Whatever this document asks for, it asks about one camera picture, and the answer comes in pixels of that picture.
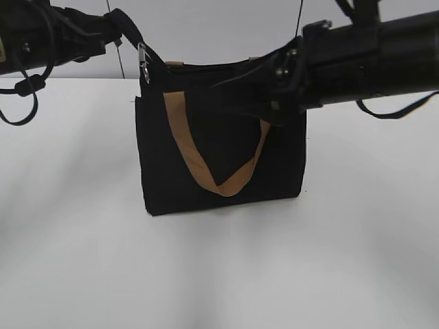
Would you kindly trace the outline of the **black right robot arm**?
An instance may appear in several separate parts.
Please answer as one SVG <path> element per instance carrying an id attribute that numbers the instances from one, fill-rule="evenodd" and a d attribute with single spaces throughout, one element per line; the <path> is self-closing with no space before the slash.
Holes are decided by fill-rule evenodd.
<path id="1" fill-rule="evenodd" d="M 211 91 L 229 110 L 286 125 L 308 109 L 423 92 L 438 94 L 438 13 L 383 22 L 377 1 L 339 1 L 350 19 L 303 27 L 284 47 L 254 60 Z"/>

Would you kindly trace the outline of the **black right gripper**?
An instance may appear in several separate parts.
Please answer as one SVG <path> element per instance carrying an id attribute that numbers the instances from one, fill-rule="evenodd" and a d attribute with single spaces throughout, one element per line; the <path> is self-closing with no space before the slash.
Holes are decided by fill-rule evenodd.
<path id="1" fill-rule="evenodd" d="M 307 46 L 289 42 L 264 56 L 236 63 L 236 75 L 210 86 L 219 111 L 287 125 L 300 116 L 305 87 Z"/>

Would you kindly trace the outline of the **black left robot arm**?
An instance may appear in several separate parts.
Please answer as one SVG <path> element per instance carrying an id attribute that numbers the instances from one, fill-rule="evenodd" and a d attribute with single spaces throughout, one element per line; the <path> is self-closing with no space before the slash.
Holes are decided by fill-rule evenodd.
<path id="1" fill-rule="evenodd" d="M 163 62 L 119 8 L 99 16 L 49 1 L 1 2 L 2 74 L 85 62 L 104 55 L 107 45 L 121 38 L 144 48 L 148 63 Z"/>

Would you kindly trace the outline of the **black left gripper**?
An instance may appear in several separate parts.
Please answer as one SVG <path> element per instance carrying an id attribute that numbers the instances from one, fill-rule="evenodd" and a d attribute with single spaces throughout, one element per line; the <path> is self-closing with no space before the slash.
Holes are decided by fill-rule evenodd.
<path id="1" fill-rule="evenodd" d="M 45 8 L 50 22 L 49 46 L 56 65 L 85 62 L 104 55 L 110 43 L 120 43 L 122 35 L 137 50 L 139 64 L 163 65 L 149 47 L 133 20 L 119 8 L 103 16 L 85 14 L 73 8 Z"/>

